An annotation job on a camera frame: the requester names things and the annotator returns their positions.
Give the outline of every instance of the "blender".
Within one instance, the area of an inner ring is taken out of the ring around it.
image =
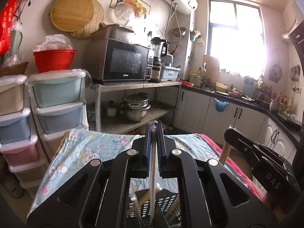
[[[151,50],[154,51],[153,65],[151,71],[151,80],[152,82],[161,81],[161,68],[162,62],[161,58],[166,56],[168,53],[168,41],[166,39],[161,39],[155,37],[151,39]]]

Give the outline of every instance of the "blender handle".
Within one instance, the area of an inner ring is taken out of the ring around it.
[[[166,51],[165,51],[164,54],[161,54],[161,55],[162,55],[161,57],[166,56],[166,55],[168,54],[168,43],[166,42],[166,40],[164,40],[164,42],[165,42],[165,44],[166,44],[166,46],[165,46]]]

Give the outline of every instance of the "microwave door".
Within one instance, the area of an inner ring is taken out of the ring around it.
[[[147,57],[147,48],[109,40],[103,80],[144,80]]]

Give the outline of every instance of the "fruit poster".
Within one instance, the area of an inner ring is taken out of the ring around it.
[[[150,13],[151,6],[142,0],[111,0],[110,7],[115,8],[120,2],[128,3],[134,9],[135,17],[145,19]]]

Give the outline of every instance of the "microwave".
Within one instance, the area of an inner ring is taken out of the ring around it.
[[[118,81],[147,82],[151,79],[154,51],[115,39],[103,39],[86,47],[83,68],[104,85]]]

